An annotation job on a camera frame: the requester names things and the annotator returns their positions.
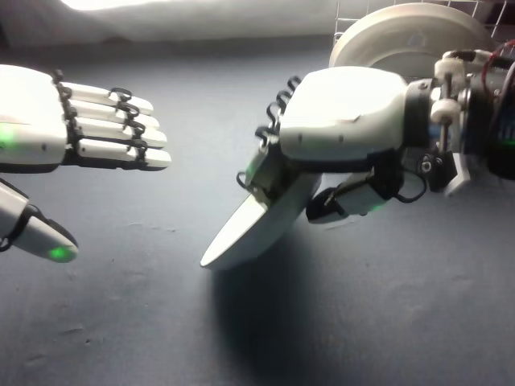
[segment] wire rack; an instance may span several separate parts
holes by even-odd
[[[394,6],[407,2],[417,2],[414,0],[339,0],[336,8],[336,26],[334,44],[340,36],[355,22],[381,8]],[[502,43],[513,36],[515,33],[515,1],[496,1],[496,0],[431,0],[418,1],[431,2],[456,8],[471,15],[484,24],[492,37]]]

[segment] white robotic hand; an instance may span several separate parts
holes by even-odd
[[[171,163],[152,105],[123,88],[64,83],[0,65],[0,172],[46,173],[59,165],[162,170]],[[0,252],[11,245],[52,261],[70,261],[77,242],[0,179]]]

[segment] metal wire basket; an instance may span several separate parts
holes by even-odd
[[[336,8],[336,25],[334,44],[340,36],[355,22],[381,8],[394,6],[414,0],[339,0]],[[515,32],[515,2],[495,0],[431,0],[431,2],[450,6],[471,15],[484,24],[492,37],[502,43]]]

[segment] plate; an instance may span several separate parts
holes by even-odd
[[[271,205],[250,195],[220,230],[200,265],[226,270],[258,257],[300,216],[320,185],[320,175],[300,175]]]
[[[355,22],[334,46],[329,67],[362,66],[432,78],[447,51],[495,50],[483,25],[460,10],[430,3],[389,6]]]

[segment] bright light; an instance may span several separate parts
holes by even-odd
[[[149,2],[169,2],[170,0],[61,0],[74,10],[106,10],[119,6],[141,6]]]

